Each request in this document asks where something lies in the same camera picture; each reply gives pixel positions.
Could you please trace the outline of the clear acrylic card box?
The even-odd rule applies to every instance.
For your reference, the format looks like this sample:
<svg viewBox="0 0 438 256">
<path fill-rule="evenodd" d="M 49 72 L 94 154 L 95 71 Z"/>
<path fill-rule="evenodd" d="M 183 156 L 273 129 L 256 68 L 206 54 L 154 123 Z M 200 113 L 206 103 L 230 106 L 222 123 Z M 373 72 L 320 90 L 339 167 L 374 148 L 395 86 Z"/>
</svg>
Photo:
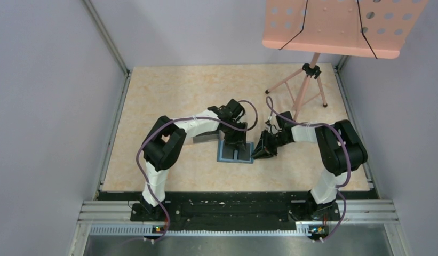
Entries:
<svg viewBox="0 0 438 256">
<path fill-rule="evenodd" d="M 219 131 L 215 132 L 205 132 L 202 134 L 199 134 L 192 138 L 193 144 L 198 143 L 206 143 L 206 142 L 212 142 L 217 141 L 221 139 L 221 133 Z"/>
</svg>

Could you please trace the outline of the black credit card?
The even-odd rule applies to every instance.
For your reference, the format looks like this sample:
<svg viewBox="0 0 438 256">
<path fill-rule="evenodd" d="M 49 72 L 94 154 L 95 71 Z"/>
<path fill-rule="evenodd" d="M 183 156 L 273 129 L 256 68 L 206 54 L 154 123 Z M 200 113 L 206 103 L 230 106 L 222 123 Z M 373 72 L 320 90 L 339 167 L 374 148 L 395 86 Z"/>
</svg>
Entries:
<svg viewBox="0 0 438 256">
<path fill-rule="evenodd" d="M 248 150 L 239 150 L 237 152 L 237 159 L 239 161 L 249 161 L 251 159 L 251 152 Z"/>
<path fill-rule="evenodd" d="M 225 160 L 234 160 L 235 151 L 224 151 L 224 144 L 222 145 L 221 158 Z"/>
</svg>

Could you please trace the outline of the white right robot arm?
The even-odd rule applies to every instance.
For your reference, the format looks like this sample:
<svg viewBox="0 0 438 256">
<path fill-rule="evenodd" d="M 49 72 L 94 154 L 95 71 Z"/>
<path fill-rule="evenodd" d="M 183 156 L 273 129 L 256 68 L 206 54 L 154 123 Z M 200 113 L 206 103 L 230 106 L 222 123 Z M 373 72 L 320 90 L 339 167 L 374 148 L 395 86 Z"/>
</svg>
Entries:
<svg viewBox="0 0 438 256">
<path fill-rule="evenodd" d="M 300 217 L 319 220 L 329 211 L 336 200 L 337 191 L 349 182 L 350 173 L 368 159 L 368 153 L 347 119 L 331 125 L 310 126 L 297 123 L 289 111 L 276 116 L 276 133 L 268 127 L 262 131 L 251 156 L 253 159 L 277 156 L 278 148 L 289 143 L 310 142 L 318 145 L 324 170 L 307 198 Z"/>
</svg>

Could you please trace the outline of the blue leather card holder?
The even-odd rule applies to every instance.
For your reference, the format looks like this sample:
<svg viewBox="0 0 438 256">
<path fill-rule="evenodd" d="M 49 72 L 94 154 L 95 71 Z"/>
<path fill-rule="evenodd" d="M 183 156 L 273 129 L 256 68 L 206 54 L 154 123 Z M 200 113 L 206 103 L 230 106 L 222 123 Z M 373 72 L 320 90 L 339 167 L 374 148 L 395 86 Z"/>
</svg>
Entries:
<svg viewBox="0 0 438 256">
<path fill-rule="evenodd" d="M 217 151 L 217 162 L 219 163 L 240 163 L 240 164 L 253 164 L 254 160 L 251 157 L 251 159 L 249 161 L 239 161 L 237 159 L 237 150 L 235 149 L 235 153 L 234 153 L 234 160 L 225 160 L 221 158 L 221 153 L 222 153 L 222 145 L 223 145 L 224 141 L 219 141 L 218 143 L 218 151 Z M 246 150 L 250 151 L 251 153 L 254 150 L 254 143 L 253 142 L 247 142 L 246 143 Z"/>
</svg>

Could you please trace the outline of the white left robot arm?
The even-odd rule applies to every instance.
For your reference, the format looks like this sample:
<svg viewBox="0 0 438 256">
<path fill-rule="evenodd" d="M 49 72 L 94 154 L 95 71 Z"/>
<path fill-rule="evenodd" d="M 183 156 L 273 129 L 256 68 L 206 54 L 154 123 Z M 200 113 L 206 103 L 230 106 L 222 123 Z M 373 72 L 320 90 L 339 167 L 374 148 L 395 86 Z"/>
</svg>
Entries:
<svg viewBox="0 0 438 256">
<path fill-rule="evenodd" d="M 139 199 L 144 215 L 150 220 L 158 220 L 163 215 L 165 181 L 187 139 L 220 131 L 226 146 L 235 150 L 245 148 L 248 125 L 244 117 L 244 107 L 234 99 L 190 117 L 159 117 L 136 154 L 136 164 L 146 182 Z"/>
</svg>

